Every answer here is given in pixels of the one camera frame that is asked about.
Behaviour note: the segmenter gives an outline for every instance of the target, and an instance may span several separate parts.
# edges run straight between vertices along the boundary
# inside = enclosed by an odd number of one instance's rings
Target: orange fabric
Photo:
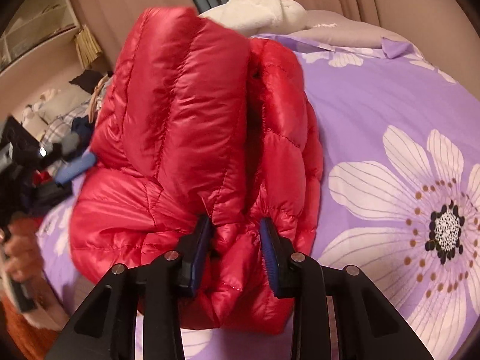
[[[6,296],[1,298],[5,309],[7,331],[27,360],[43,360],[58,337],[58,332],[29,325]]]

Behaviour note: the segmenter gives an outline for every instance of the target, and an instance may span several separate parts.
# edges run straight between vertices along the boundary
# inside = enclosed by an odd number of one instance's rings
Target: black clamp
[[[292,360],[331,359],[327,296],[333,297],[340,360],[433,360],[409,324],[356,266],[321,266],[279,237],[270,218],[260,236],[270,287],[295,298]]]
[[[45,360],[134,360],[139,301],[145,360],[184,360],[177,301],[195,296],[214,227],[200,217],[192,234],[151,264],[114,265],[83,301]]]

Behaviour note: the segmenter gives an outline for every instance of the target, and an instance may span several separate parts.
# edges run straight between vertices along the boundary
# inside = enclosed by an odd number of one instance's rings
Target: white flower print
[[[137,314],[135,325],[135,360],[143,360],[143,315]],[[181,329],[181,340],[185,360],[202,352],[212,339],[212,330],[187,330]]]
[[[421,68],[428,69],[429,71],[435,70],[435,66],[433,66],[432,64],[429,64],[417,48],[416,48],[415,54],[407,54],[407,55],[404,55],[404,57],[407,59],[412,59],[412,61],[410,61],[412,65],[420,66]],[[448,83],[451,83],[451,84],[457,83],[457,81],[455,81],[455,79],[452,76],[446,74],[440,69],[437,69],[437,73],[440,74]]]
[[[61,221],[58,225],[58,230],[60,231],[60,235],[58,236],[58,240],[55,243],[55,253],[57,254],[57,256],[61,256],[65,252],[70,253],[70,248],[69,248],[70,236],[69,236],[68,230],[69,230],[72,212],[73,212],[73,207],[72,206],[67,207],[63,212],[63,217],[61,218]]]
[[[362,66],[363,59],[352,52],[336,52],[328,64],[334,68],[344,68],[347,65]]]
[[[339,47],[342,50],[348,51],[349,53],[355,54],[363,54],[372,56],[374,54],[374,50],[369,47]]]
[[[63,203],[59,204],[46,215],[45,219],[43,220],[40,228],[38,229],[37,234],[39,236],[51,236],[53,231],[55,230],[57,223],[62,220],[62,210],[64,209]]]
[[[317,51],[317,52],[309,52],[302,54],[303,59],[306,63],[312,64],[319,59],[330,59],[330,52],[329,51]]]
[[[357,265],[397,309],[414,308],[408,323],[436,360],[447,360],[465,326],[467,293],[480,314],[480,164],[462,183],[462,152],[437,130],[426,144],[435,171],[423,147],[394,126],[383,145],[400,177],[374,161],[332,169],[333,199],[385,223],[344,231],[319,262]]]

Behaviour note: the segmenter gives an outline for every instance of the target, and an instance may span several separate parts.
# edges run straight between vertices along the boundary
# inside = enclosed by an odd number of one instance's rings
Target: hand
[[[20,283],[41,276],[43,258],[35,233],[38,226],[32,219],[22,218],[9,226],[10,240],[5,244],[5,254],[10,258],[5,263],[5,271],[13,280]]]

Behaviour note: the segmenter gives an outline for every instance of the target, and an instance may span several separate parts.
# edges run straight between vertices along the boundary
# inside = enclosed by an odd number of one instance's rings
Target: red down jacket
[[[180,305],[189,329],[279,333],[292,302],[268,287],[259,221],[310,253],[322,148],[302,69],[277,42],[247,39],[188,8],[145,11],[118,57],[70,226],[76,267],[94,282],[115,263],[148,264],[207,212],[217,228],[201,289]]]

